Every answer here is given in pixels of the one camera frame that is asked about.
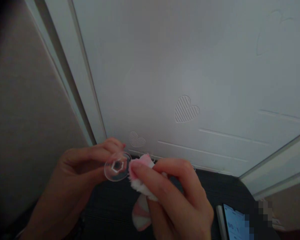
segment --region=transparent plastic lid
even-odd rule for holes
[[[129,163],[131,156],[126,152],[117,152],[113,154],[104,165],[104,174],[112,182],[117,182],[129,174]]]

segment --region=dark carpet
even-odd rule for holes
[[[249,214],[250,232],[254,233],[254,239],[280,239],[238,178],[201,170],[196,173],[214,210],[217,205],[225,203]],[[182,190],[176,179],[172,181]],[[80,239],[154,239],[151,226],[137,232],[132,224],[132,208],[138,196],[128,179],[98,185],[83,212],[84,229]],[[211,233],[212,239],[221,239],[216,213]]]

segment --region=pink and white cloth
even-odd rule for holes
[[[149,154],[144,154],[140,157],[140,159],[131,160],[129,164],[129,179],[131,181],[131,187],[141,193],[132,210],[132,222],[138,231],[143,231],[151,225],[147,198],[152,201],[158,201],[158,199],[131,170],[131,163],[133,162],[140,162],[149,168],[153,168],[154,163],[152,162]]]

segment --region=white door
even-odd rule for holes
[[[300,134],[300,1],[74,1],[108,137],[240,176]]]

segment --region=beige wall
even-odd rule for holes
[[[272,210],[287,231],[300,229],[300,184],[277,192],[267,198]]]
[[[29,10],[0,22],[0,227],[41,194],[59,156],[87,146]]]

